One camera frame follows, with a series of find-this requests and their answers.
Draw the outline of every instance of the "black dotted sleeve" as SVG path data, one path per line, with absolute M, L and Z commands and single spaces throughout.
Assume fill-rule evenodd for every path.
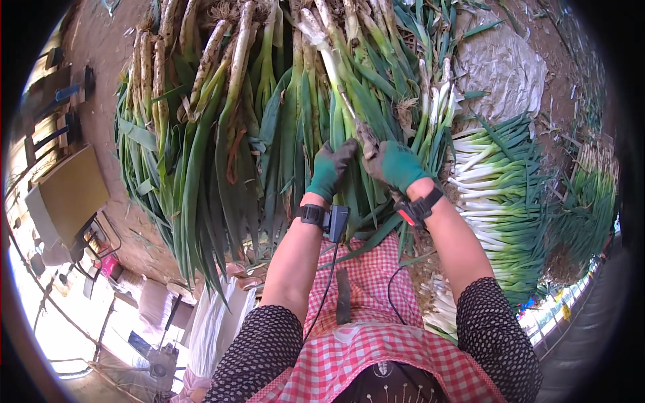
M 535 402 L 542 371 L 497 281 L 470 284 L 457 303 L 459 348 L 469 353 L 509 402 Z
M 303 325 L 287 308 L 265 305 L 249 312 L 217 365 L 204 402 L 246 402 L 295 366 L 303 348 Z

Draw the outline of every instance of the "green glove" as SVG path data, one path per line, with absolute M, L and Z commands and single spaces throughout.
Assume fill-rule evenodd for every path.
M 307 188 L 307 192 L 316 193 L 331 204 L 333 196 L 338 191 L 342 175 L 358 146 L 356 139 L 349 139 L 336 152 L 333 152 L 332 146 L 327 141 L 313 160 L 312 183 Z
M 369 161 L 363 157 L 361 161 L 370 176 L 398 188 L 403 194 L 412 182 L 429 177 L 412 150 L 392 140 L 381 141 L 377 156 Z

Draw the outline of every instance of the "dirt floor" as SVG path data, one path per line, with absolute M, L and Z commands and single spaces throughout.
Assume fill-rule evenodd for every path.
M 547 133 L 541 136 L 539 141 L 546 147 L 548 165 L 561 166 L 566 172 L 571 169 L 571 159 L 565 150 L 568 143 L 563 142 L 561 136 L 557 136 L 575 135 L 576 131 L 573 128 L 579 123 L 574 122 L 574 112 L 583 85 L 571 50 L 563 42 L 553 19 L 542 13 L 541 4 L 547 4 L 549 1 L 553 4 L 556 2 L 507 0 L 506 6 L 517 20 L 521 32 L 524 32 L 524 37 L 529 32 L 527 41 L 530 46 L 546 61 L 548 74 L 541 110 L 551 117 L 559 131 Z M 125 268 L 160 282 L 181 282 L 177 264 L 155 227 L 148 222 L 139 207 L 130 203 L 121 182 L 119 163 L 115 158 L 114 92 L 118 75 L 132 54 L 134 27 L 147 4 L 148 0 L 122 1 L 114 10 L 114 17 L 110 17 L 100 0 L 82 0 L 77 5 L 68 31 L 64 34 L 63 48 L 65 61 L 72 63 L 73 71 L 80 70 L 85 64 L 89 64 L 95 70 L 96 92 L 80 107 L 79 115 L 84 139 L 95 146 L 99 165 L 110 192 L 106 213 L 124 241 L 123 248 L 118 253 L 120 261 Z M 496 2 L 493 10 L 501 18 L 507 18 L 504 9 Z M 508 18 L 504 23 L 510 24 Z M 576 91 L 572 98 L 574 86 Z M 537 133 L 547 131 L 548 126 L 547 119 L 541 117 L 536 126 Z M 420 251 L 431 251 L 430 242 L 424 242 Z M 437 263 L 435 254 L 428 261 L 422 260 L 411 265 L 410 271 L 417 287 L 429 271 L 437 269 Z
M 182 282 L 179 269 L 156 228 L 140 207 L 131 204 L 121 182 L 114 146 L 114 111 L 119 73 L 132 55 L 134 27 L 148 0 L 121 1 L 114 18 L 100 0 L 82 0 L 64 33 L 64 60 L 72 73 L 89 64 L 96 76 L 96 91 L 79 106 L 83 138 L 94 145 L 103 179 L 110 192 L 106 214 L 123 239 L 117 252 L 121 264 L 166 284 Z

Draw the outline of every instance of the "red checkered apron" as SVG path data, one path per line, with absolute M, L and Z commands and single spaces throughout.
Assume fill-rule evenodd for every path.
M 352 250 L 363 242 L 352 239 Z M 323 240 L 321 251 L 331 244 Z M 331 402 L 365 368 L 397 361 L 425 369 L 437 379 L 451 402 L 503 402 L 484 370 L 467 353 L 423 328 L 410 275 L 402 270 L 392 281 L 392 303 L 408 324 L 403 326 L 388 302 L 388 282 L 396 269 L 399 241 L 390 233 L 378 247 L 337 264 L 346 268 L 351 287 L 352 323 L 336 325 L 338 287 L 332 279 L 321 314 L 294 368 L 288 368 L 249 402 Z M 339 248 L 337 259 L 349 253 Z M 333 248 L 318 265 L 332 260 Z M 329 268 L 319 270 L 309 294 L 304 330 L 311 326 L 327 285 Z

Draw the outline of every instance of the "yellow tag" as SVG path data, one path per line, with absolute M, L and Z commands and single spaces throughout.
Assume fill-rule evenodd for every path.
M 556 303 L 556 304 L 557 304 L 558 302 L 560 302 L 560 299 L 562 298 L 562 294 L 563 294 L 563 293 L 564 293 L 564 288 L 562 288 L 562 289 L 560 289 L 560 291 L 558 291 L 558 294 L 557 294 L 557 295 L 555 296 L 555 298 L 554 298 L 554 299 L 555 299 L 555 303 Z
M 562 303 L 562 318 L 566 321 L 569 321 L 571 319 L 571 310 L 569 309 L 569 306 L 566 304 L 566 302 Z

